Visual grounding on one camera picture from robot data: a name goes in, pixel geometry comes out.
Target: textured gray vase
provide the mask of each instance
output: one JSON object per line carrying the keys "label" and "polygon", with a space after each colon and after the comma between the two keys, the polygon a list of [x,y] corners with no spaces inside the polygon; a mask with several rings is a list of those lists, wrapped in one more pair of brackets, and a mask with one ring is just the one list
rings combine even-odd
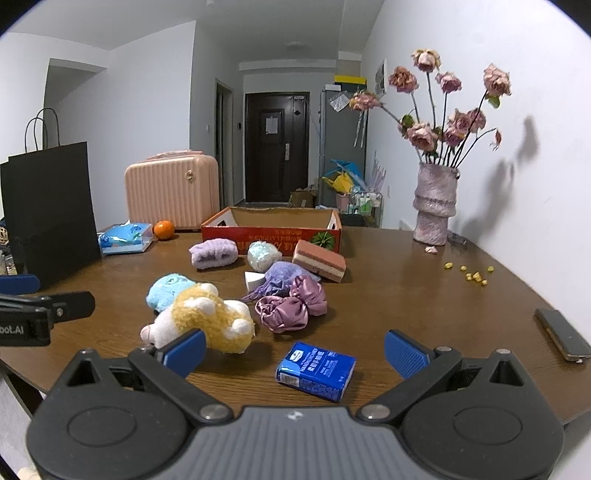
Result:
{"label": "textured gray vase", "polygon": [[413,206],[418,210],[413,237],[428,245],[445,245],[447,220],[456,214],[459,173],[456,168],[421,163]]}

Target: blue plush toy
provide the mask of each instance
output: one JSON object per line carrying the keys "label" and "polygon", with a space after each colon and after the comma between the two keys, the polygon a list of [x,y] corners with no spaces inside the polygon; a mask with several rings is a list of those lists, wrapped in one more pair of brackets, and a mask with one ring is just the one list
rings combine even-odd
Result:
{"label": "blue plush toy", "polygon": [[146,302],[148,307],[157,312],[162,312],[174,302],[177,295],[185,288],[192,287],[196,282],[178,273],[165,275],[157,280],[150,288]]}

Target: refrigerator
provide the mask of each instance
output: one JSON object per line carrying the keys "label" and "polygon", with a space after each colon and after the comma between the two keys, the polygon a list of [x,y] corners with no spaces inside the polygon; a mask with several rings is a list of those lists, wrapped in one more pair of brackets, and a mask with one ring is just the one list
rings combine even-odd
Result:
{"label": "refrigerator", "polygon": [[348,106],[337,112],[330,104],[341,95],[349,99],[353,96],[350,92],[335,92],[323,90],[320,101],[320,158],[319,158],[319,192],[318,204],[327,207],[336,207],[336,194],[321,177],[334,170],[336,165],[330,160],[350,161],[365,176],[365,152],[367,145],[367,132],[365,142],[361,146],[361,130],[359,141],[354,147],[359,112],[351,110]]}

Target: wooden table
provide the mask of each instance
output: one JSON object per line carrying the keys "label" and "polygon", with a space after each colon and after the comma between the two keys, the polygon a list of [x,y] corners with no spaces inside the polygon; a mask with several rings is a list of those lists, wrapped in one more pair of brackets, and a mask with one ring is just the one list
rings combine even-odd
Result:
{"label": "wooden table", "polygon": [[[244,258],[230,267],[198,273],[189,247],[197,233],[157,242],[139,255],[107,257],[51,291],[90,290],[96,297],[92,317],[57,324],[46,348],[1,348],[0,359],[19,377],[48,391],[76,351],[93,347],[102,356],[125,356],[140,346],[140,329],[153,321],[145,296],[162,275],[177,272],[214,283],[224,299],[245,292]],[[514,351],[565,423],[591,410],[591,369],[567,364],[533,319],[547,303],[524,282],[470,245],[449,245],[439,254],[424,252],[410,232],[345,228],[342,254],[348,270],[343,283],[326,282],[325,317],[290,335],[274,335],[258,326],[243,355],[209,351],[189,381],[235,409],[245,405],[322,405],[321,399],[275,382],[279,361],[302,340],[353,355],[355,373],[343,399],[352,411],[401,381],[384,360],[384,334],[397,328],[430,348],[450,345],[464,356],[487,357],[496,348]],[[454,267],[443,265],[452,261]],[[459,271],[479,270],[486,287],[467,282]],[[486,273],[489,265],[495,267]]]}

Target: orange fruit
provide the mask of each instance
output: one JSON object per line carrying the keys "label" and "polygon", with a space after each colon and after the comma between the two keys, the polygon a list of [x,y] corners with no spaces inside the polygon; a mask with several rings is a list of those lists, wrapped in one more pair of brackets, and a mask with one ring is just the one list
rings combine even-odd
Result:
{"label": "orange fruit", "polygon": [[154,235],[158,240],[170,240],[174,236],[174,225],[168,220],[162,220],[154,225]]}

